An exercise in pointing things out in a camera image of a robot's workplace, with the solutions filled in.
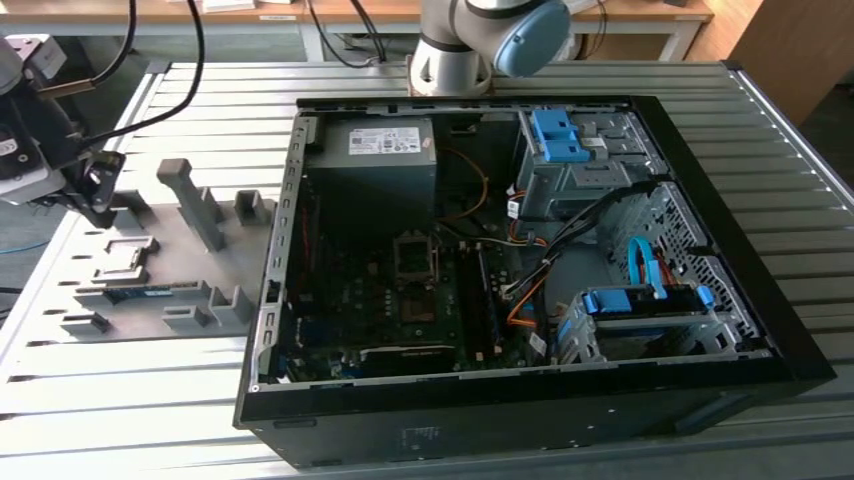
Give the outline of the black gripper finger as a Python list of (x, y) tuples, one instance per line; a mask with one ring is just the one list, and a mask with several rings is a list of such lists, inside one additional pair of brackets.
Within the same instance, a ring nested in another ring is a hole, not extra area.
[(86, 199), (79, 195), (70, 194), (66, 191), (58, 191), (52, 194), (52, 200), (70, 211), (80, 214), (91, 225), (100, 224), (99, 213), (92, 209)]
[(112, 226), (116, 213), (111, 201), (126, 155), (115, 151), (95, 152), (83, 171), (83, 215), (96, 228)]

